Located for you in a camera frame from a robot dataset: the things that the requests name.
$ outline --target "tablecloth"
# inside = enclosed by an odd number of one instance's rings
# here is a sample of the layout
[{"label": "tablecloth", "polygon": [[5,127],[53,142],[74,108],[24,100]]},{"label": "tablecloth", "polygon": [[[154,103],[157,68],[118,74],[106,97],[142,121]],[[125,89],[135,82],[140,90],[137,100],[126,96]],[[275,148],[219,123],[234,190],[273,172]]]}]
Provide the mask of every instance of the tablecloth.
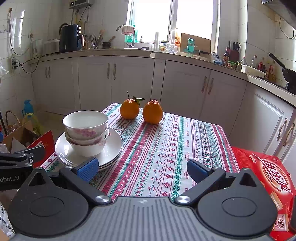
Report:
[{"label": "tablecloth", "polygon": [[[168,113],[158,125],[150,125],[143,120],[143,109],[134,120],[125,120],[120,106],[113,103],[103,112],[109,117],[108,125],[122,137],[123,152],[114,166],[90,181],[113,200],[117,196],[179,196],[196,184],[186,168],[191,158],[209,168],[239,172],[221,126]],[[42,167],[50,172],[62,165],[54,153]]]}]

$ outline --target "power strip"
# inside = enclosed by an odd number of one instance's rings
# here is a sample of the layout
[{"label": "power strip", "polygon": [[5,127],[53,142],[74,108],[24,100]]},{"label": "power strip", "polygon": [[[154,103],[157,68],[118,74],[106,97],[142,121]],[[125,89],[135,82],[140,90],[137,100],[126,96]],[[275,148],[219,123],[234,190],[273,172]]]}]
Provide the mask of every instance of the power strip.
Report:
[{"label": "power strip", "polygon": [[14,72],[17,69],[17,59],[15,56],[11,57],[11,70]]}]

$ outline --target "pan handle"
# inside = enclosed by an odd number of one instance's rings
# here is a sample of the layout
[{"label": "pan handle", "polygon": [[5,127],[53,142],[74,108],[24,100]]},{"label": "pan handle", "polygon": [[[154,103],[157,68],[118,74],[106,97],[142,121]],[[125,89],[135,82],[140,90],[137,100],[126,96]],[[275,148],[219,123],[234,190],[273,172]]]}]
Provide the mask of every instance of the pan handle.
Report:
[{"label": "pan handle", "polygon": [[272,57],[272,59],[275,60],[282,68],[286,68],[286,66],[276,56],[274,56],[272,53],[269,53],[268,55],[270,57]]}]

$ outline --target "towel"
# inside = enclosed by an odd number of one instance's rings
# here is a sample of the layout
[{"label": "towel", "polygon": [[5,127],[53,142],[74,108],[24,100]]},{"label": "towel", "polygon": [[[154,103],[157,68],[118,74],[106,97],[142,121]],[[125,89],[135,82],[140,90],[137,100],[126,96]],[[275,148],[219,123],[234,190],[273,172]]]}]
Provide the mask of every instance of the towel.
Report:
[{"label": "towel", "polygon": [[133,26],[124,25],[122,28],[122,34],[131,36],[135,31],[135,28]]}]

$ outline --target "orange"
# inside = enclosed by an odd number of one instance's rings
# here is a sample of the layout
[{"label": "orange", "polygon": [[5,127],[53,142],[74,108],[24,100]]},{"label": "orange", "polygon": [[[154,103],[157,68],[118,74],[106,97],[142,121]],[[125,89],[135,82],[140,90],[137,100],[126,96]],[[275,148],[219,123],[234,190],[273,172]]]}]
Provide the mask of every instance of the orange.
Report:
[{"label": "orange", "polygon": [[163,118],[163,110],[157,100],[151,100],[143,109],[143,118],[149,123],[156,125]]},{"label": "orange", "polygon": [[127,99],[123,102],[119,111],[124,119],[132,120],[138,116],[140,107],[134,99]]}]

